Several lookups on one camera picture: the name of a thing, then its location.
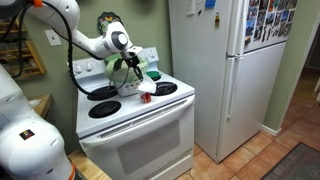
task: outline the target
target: green wall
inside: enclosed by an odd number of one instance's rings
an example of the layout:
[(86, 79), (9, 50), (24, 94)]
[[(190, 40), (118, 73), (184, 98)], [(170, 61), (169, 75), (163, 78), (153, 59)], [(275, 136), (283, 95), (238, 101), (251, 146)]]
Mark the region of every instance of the green wall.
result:
[(319, 12), (319, 0), (299, 1), (264, 121), (265, 126), (275, 131), (281, 127), (296, 80), (301, 74), (306, 48), (309, 48), (309, 39)]
[[(119, 15), (134, 45), (157, 47), (160, 70), (172, 74), (169, 13), (167, 1), (155, 0), (78, 0), (81, 18), (78, 29), (90, 38), (100, 36), (97, 18), (102, 12), (113, 11)], [(61, 132), (70, 153), (79, 148), (75, 134), (77, 90), (73, 86), (67, 69), (67, 44), (51, 47), (44, 30), (51, 29), (47, 24), (28, 15), (25, 19), (28, 35), (35, 44), (47, 73), (36, 77), (17, 80), (28, 98), (52, 94), (52, 114), (50, 122)], [(85, 52), (74, 48), (74, 59), (89, 57)]]

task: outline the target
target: oven door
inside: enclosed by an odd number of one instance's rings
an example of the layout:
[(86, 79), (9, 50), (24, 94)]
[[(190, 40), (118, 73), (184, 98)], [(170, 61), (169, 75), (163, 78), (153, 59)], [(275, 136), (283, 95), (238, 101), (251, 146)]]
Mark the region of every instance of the oven door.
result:
[(112, 179), (173, 179), (192, 167), (194, 95), (97, 133), (80, 144)]

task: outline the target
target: oven door handle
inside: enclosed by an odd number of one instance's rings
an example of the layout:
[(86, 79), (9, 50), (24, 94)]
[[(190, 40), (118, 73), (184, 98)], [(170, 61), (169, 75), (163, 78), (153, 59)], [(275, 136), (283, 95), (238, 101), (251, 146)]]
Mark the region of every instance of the oven door handle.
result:
[[(170, 109), (172, 106), (175, 106), (183, 101), (185, 101), (185, 102), (182, 105), (180, 105), (179, 107)], [(136, 132), (139, 135), (149, 133), (149, 132), (157, 129), (158, 127), (161, 127), (161, 126), (168, 124), (168, 123), (176, 120), (177, 118), (179, 118), (181, 116), (181, 114), (175, 114), (177, 117), (174, 117), (172, 115), (174, 113), (179, 112), (180, 110), (182, 110), (184, 108), (189, 107), (191, 104), (194, 104), (194, 95), (189, 96), (186, 99), (183, 99), (182, 101), (172, 103), (169, 106), (169, 108), (168, 108), (168, 106), (166, 106), (166, 107), (159, 109), (156, 112), (151, 112), (151, 113), (144, 115), (143, 117), (135, 118), (132, 121), (130, 121), (129, 123), (118, 127), (119, 129), (121, 129), (122, 127), (125, 126), (124, 130), (119, 130), (118, 132), (115, 132), (114, 134), (111, 133), (112, 135), (108, 135), (108, 137), (101, 137), (101, 135), (109, 133), (110, 130), (107, 130), (99, 135), (95, 135), (95, 136), (89, 137), (87, 139), (84, 139), (84, 140), (80, 141), (80, 143), (85, 147), (85, 149), (91, 149), (93, 147), (96, 147), (96, 146), (111, 142), (115, 139), (124, 137), (124, 136), (126, 136), (130, 133), (133, 133), (133, 132)], [(156, 116), (155, 118), (149, 119), (150, 115), (157, 114), (159, 112), (161, 112), (160, 115)]]

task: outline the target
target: oven window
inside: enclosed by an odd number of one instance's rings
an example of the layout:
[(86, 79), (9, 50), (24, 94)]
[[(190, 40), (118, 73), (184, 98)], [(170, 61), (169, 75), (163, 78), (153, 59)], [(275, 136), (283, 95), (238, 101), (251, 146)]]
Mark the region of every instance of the oven window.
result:
[(175, 120), (118, 147), (117, 152), (128, 175), (179, 145), (179, 120)]

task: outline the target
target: stove burner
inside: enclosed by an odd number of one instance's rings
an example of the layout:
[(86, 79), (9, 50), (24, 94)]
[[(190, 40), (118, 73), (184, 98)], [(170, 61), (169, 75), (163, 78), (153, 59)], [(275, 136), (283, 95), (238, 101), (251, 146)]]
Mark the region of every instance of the stove burner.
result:
[(89, 111), (89, 116), (92, 118), (107, 117), (121, 108), (121, 103), (118, 101), (106, 101), (94, 106)]
[(111, 98), (118, 94), (117, 91), (114, 91), (116, 89), (114, 86), (110, 86), (109, 88), (109, 91), (112, 91), (112, 92), (106, 93), (108, 90), (108, 87), (109, 86), (105, 86), (92, 91), (91, 93), (93, 94), (88, 95), (87, 98), (91, 101), (100, 101), (100, 100)]
[(157, 90), (152, 96), (165, 96), (174, 93), (178, 86), (172, 82), (157, 82)]

